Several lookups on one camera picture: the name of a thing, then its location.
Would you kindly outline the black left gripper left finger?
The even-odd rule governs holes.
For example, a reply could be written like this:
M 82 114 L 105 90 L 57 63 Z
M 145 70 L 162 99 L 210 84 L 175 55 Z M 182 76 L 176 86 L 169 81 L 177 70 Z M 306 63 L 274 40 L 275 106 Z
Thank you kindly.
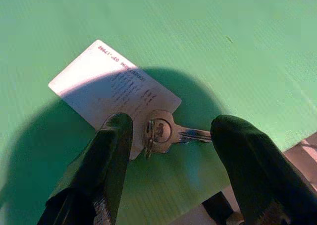
M 133 139 L 125 113 L 109 116 L 68 165 L 42 213 L 40 225 L 116 223 Z

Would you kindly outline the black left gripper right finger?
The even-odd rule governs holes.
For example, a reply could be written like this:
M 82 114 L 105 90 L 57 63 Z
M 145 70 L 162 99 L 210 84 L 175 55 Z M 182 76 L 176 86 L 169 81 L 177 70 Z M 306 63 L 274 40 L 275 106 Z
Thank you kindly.
M 317 192 L 264 132 L 236 116 L 211 123 L 223 163 L 247 225 L 315 225 Z

